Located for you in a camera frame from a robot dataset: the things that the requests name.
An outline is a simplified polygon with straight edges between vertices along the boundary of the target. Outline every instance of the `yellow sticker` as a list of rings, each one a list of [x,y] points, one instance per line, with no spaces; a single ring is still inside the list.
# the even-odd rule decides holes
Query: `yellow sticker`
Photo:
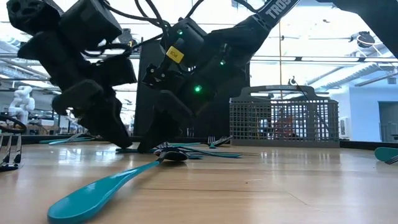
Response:
[[[169,48],[166,55],[169,56],[169,58],[171,58],[175,63],[180,63],[184,58],[184,54],[173,46]]]

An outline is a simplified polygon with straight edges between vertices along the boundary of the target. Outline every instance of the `spoon handle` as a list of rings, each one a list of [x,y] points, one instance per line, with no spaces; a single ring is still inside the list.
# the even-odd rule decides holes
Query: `spoon handle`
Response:
[[[126,182],[162,161],[161,157],[154,162],[112,174],[74,191],[49,208],[47,220],[52,224],[86,222],[99,213]]]

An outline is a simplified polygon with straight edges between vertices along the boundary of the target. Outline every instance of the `white robot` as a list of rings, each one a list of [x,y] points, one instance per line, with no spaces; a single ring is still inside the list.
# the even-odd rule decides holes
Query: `white robot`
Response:
[[[35,109],[35,100],[30,97],[32,90],[30,86],[18,87],[18,90],[14,92],[14,100],[8,107],[9,116],[16,116],[24,124],[27,124],[29,112]]]

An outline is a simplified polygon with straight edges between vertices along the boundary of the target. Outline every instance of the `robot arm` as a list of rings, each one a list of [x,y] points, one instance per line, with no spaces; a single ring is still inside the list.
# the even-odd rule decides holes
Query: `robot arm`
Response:
[[[120,118],[122,104],[112,86],[137,82],[128,58],[132,49],[124,44],[98,46],[122,34],[103,3],[79,0],[62,16],[40,0],[10,0],[7,10],[11,25],[33,36],[18,57],[38,60],[62,91],[53,99],[53,109],[66,115],[73,108],[79,124],[119,147],[128,147],[131,141]],[[108,49],[125,51],[96,63],[82,55],[91,55],[87,50],[103,53]]]
[[[180,126],[192,125],[206,106],[235,78],[245,78],[245,65],[269,32],[300,0],[267,1],[255,14],[229,29],[207,34],[195,21],[180,19],[160,43],[164,62],[150,65],[143,82],[159,90],[154,120],[139,152],[147,152],[174,138]],[[190,73],[170,71],[172,63],[193,68]]]
[[[32,90],[33,89],[30,86],[20,86],[18,87],[18,90],[14,92],[14,101],[20,103],[21,105],[19,105],[19,107],[28,112],[35,109],[35,100],[30,97],[30,93],[32,93]]]

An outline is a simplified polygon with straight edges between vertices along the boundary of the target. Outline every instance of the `wooden table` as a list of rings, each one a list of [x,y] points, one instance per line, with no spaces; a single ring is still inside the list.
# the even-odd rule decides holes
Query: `wooden table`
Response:
[[[398,169],[372,151],[220,149],[248,154],[164,164],[128,182],[90,223],[397,223]],[[49,206],[70,192],[155,159],[114,150],[25,146],[22,169],[0,174],[1,223],[46,223]]]

